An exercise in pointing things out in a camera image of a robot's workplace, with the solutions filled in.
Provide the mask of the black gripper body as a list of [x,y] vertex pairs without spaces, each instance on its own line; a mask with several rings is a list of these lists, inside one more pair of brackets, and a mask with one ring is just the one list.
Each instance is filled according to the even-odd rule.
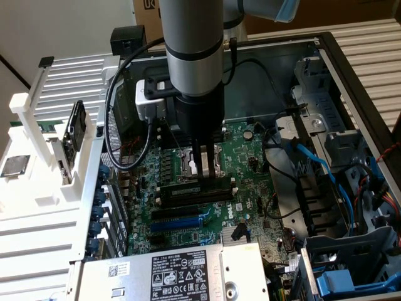
[[224,118],[224,85],[199,97],[179,95],[174,107],[180,129],[199,144],[208,144]]

